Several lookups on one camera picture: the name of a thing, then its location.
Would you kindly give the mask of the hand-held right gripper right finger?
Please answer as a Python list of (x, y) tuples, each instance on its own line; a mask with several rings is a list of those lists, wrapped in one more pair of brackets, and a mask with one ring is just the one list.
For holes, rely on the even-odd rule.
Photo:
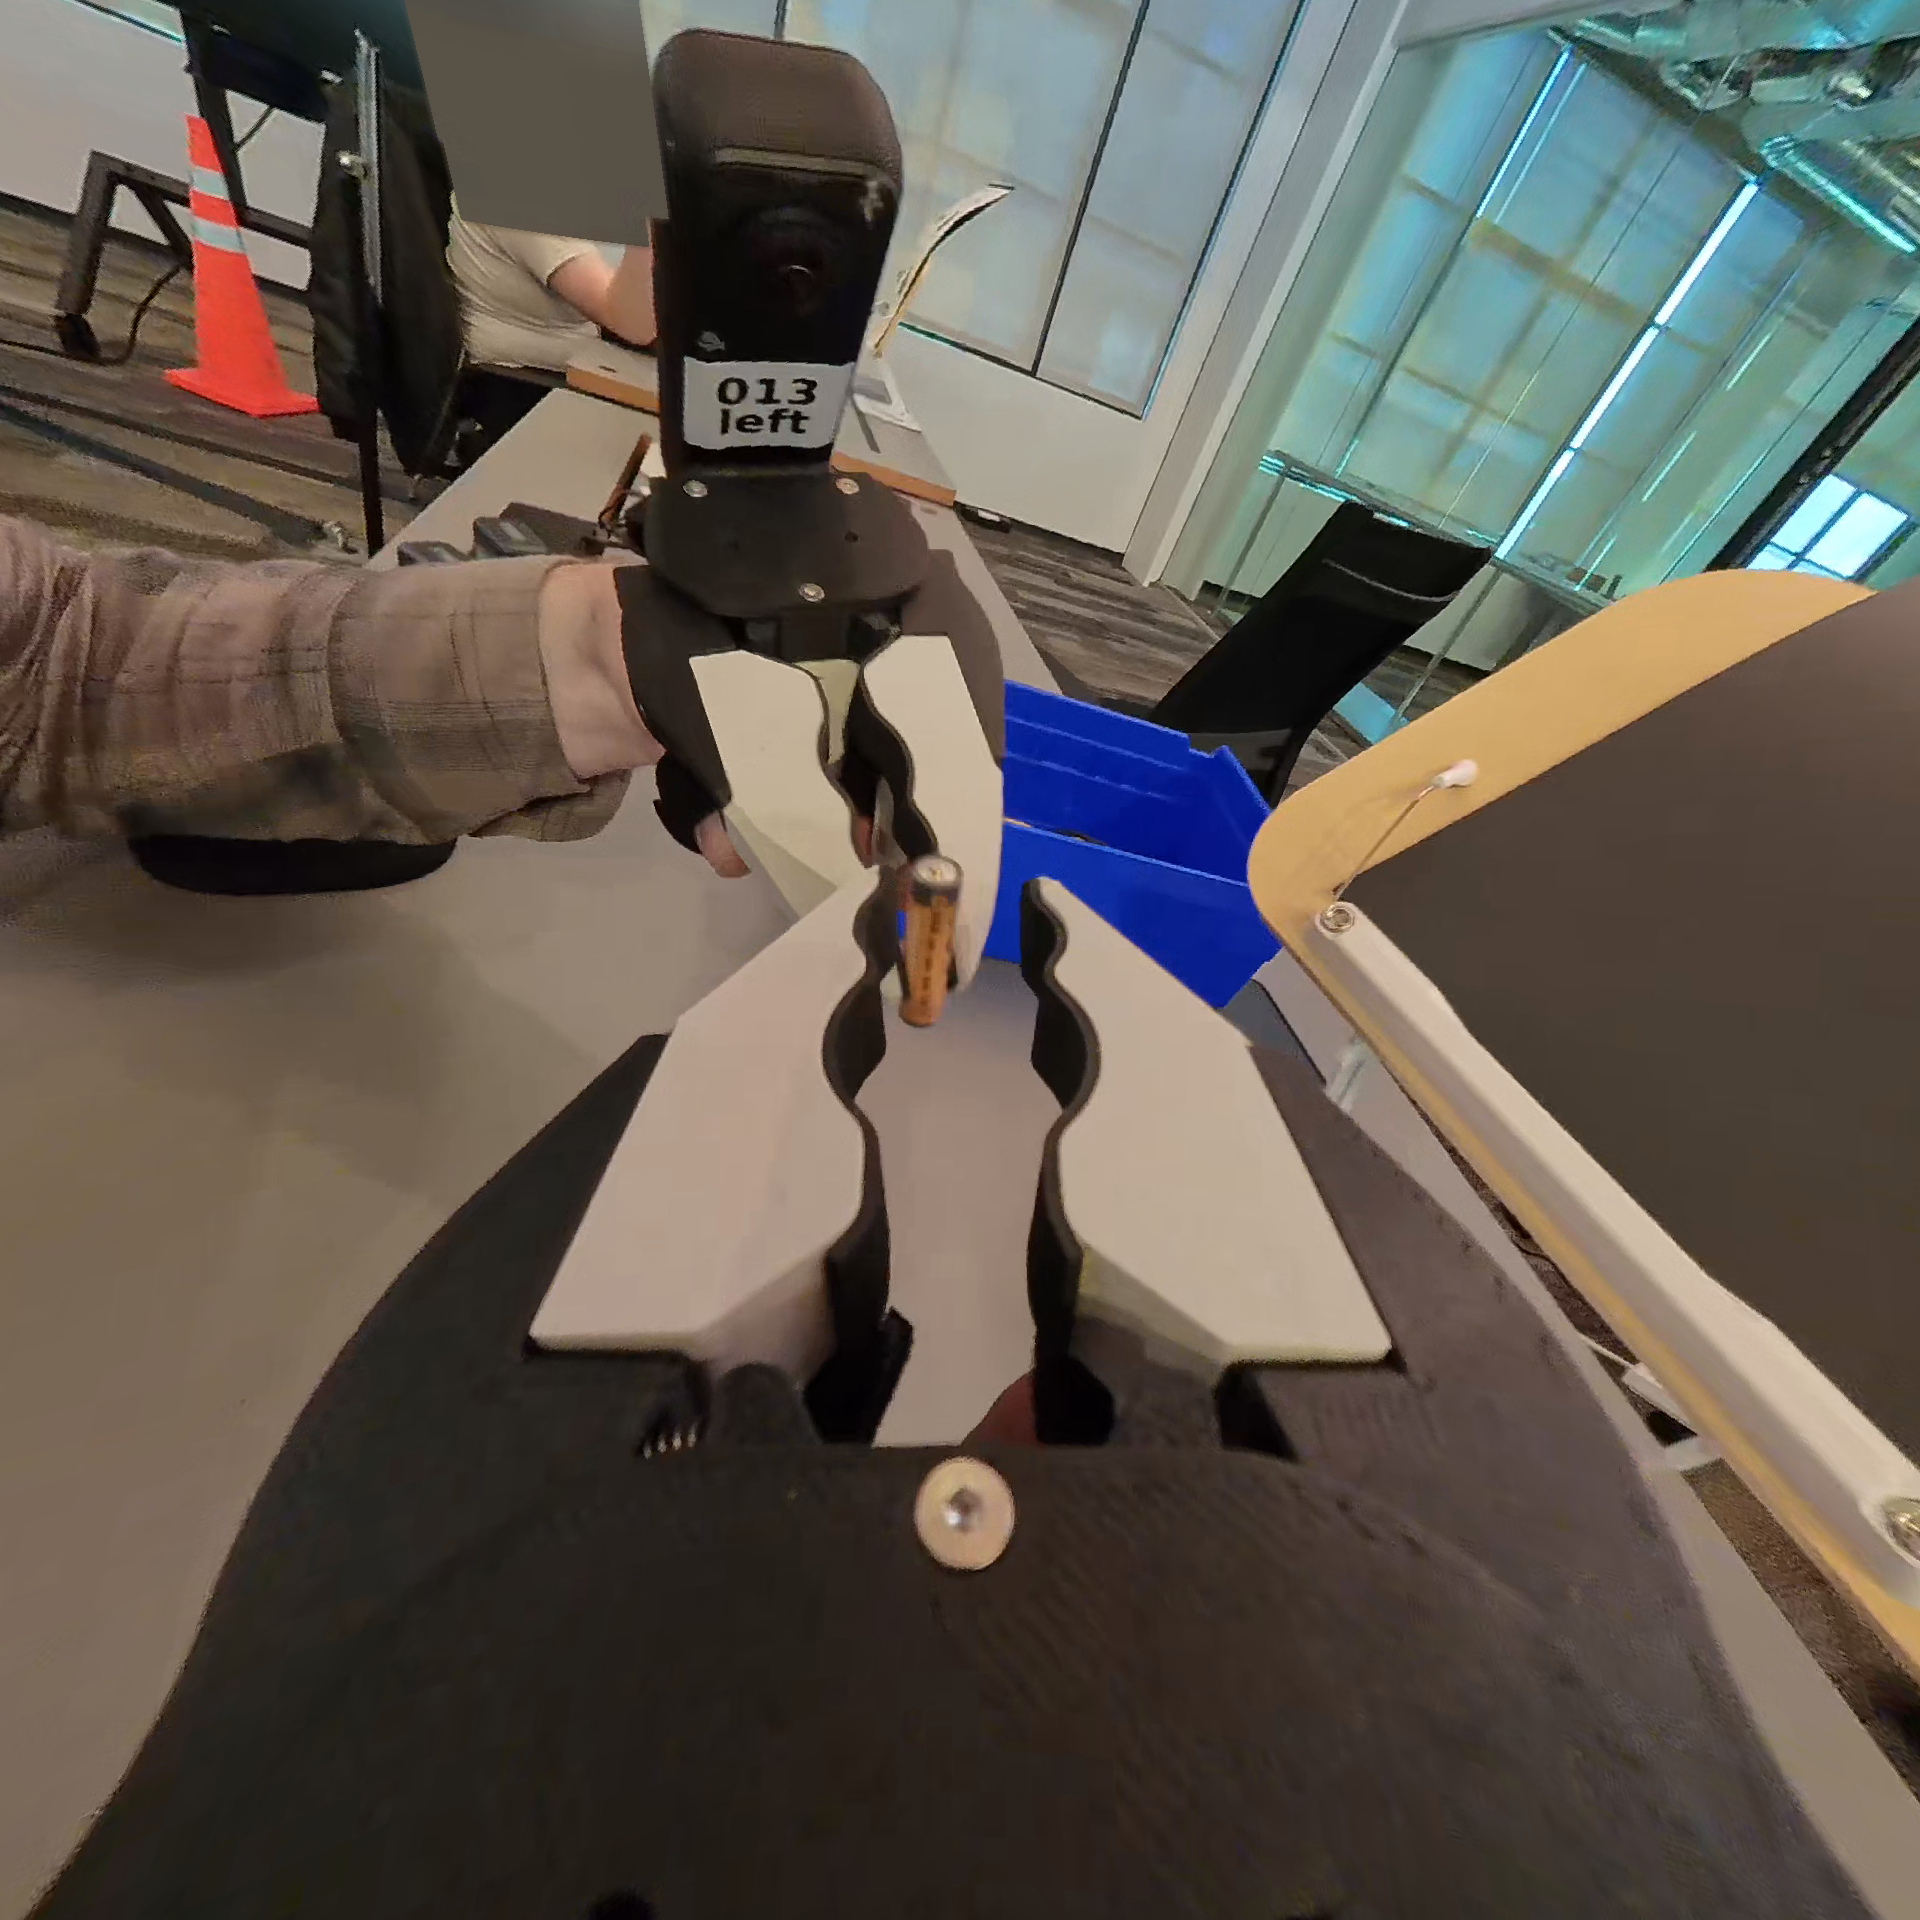
[(1041, 1430), (1107, 1430), (1142, 1360), (1200, 1384), (1391, 1357), (1248, 1039), (1058, 879), (1026, 885), (1032, 1064), (1058, 1103), (1026, 1239)]

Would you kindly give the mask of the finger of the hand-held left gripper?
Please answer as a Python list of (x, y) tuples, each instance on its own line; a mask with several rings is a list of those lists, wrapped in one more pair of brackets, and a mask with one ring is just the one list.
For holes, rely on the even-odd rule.
[(881, 820), (907, 857), (959, 864), (964, 894), (994, 894), (1002, 761), (947, 634), (902, 634), (857, 681), (857, 752), (881, 776)]
[(849, 888), (876, 896), (856, 807), (827, 766), (830, 688), (751, 652), (699, 656), (690, 672), (730, 789), (695, 828), (710, 865), (769, 877), (799, 917)]

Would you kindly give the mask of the black office chair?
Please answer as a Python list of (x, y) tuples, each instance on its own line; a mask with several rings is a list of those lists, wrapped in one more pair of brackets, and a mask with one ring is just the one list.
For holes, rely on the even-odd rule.
[(1344, 501), (1146, 717), (1200, 752), (1233, 752), (1280, 804), (1313, 732), (1491, 558), (1487, 543)]

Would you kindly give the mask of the person's left hand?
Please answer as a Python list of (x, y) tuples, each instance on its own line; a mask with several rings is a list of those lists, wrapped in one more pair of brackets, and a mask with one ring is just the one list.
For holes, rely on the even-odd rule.
[(546, 700), (579, 780), (656, 767), (656, 813), (726, 877), (747, 872), (726, 824), (730, 776), (692, 664), (727, 628), (644, 565), (559, 567), (540, 592)]

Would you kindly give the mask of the black hanging jacket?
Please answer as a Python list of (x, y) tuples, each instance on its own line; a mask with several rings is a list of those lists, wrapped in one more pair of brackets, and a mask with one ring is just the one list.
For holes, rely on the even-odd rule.
[(320, 414), (372, 458), (385, 436), (414, 481), (448, 478), (465, 318), (447, 260), (450, 180), (418, 86), (366, 32), (326, 86), (306, 305)]

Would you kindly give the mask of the white board rail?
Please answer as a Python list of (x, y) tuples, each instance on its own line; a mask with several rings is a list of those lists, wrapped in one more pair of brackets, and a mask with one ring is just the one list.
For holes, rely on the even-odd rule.
[(1499, 1064), (1378, 922), (1327, 905), (1297, 952), (1562, 1271), (1625, 1306), (1644, 1344), (1666, 1352), (1666, 1381), (1689, 1377), (1833, 1543), (1915, 1604), (1915, 1550), (1894, 1512), (1915, 1504), (1915, 1462)]

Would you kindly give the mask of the black wood-rimmed board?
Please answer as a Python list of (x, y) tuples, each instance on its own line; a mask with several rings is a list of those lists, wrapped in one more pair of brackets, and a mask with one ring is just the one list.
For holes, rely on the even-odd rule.
[[(1286, 799), (1248, 864), (1322, 991), (1298, 937), (1356, 905), (1913, 1462), (1915, 594), (1790, 570), (1634, 592)], [(1913, 1673), (1915, 1604), (1567, 1279)]]

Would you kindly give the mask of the person's left forearm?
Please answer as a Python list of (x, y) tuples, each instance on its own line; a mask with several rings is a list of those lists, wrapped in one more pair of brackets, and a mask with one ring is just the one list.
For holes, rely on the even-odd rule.
[(634, 773), (560, 746), (538, 612), (569, 565), (186, 560), (6, 518), (6, 836), (584, 838)]

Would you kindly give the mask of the blue plastic bin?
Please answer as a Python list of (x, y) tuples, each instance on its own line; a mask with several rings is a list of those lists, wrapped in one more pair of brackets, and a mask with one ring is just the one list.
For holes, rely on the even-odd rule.
[(1033, 877), (1073, 888), (1224, 1010), (1279, 952), (1247, 877), (1266, 804), (1230, 752), (1064, 693), (1003, 690), (1000, 894), (986, 956), (1019, 957)]

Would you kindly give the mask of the orange traffic cone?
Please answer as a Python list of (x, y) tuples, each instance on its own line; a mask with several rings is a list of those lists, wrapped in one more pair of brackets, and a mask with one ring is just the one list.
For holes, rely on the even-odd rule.
[(198, 112), (186, 117), (186, 150), (198, 360), (166, 376), (247, 418), (316, 415), (318, 397), (287, 378), (219, 152)]

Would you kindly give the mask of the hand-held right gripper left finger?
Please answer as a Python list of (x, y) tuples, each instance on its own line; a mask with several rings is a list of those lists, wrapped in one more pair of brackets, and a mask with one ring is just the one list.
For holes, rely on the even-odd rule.
[(907, 1357), (881, 1140), (896, 888), (867, 872), (666, 1034), (534, 1318), (543, 1352), (763, 1365), (822, 1433), (876, 1433)]

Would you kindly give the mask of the brown battery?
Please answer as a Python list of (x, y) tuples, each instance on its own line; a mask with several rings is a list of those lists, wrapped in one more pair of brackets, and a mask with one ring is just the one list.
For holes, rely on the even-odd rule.
[(902, 1020), (936, 1026), (955, 980), (959, 921), (964, 892), (960, 864), (943, 852), (919, 854), (902, 879)]

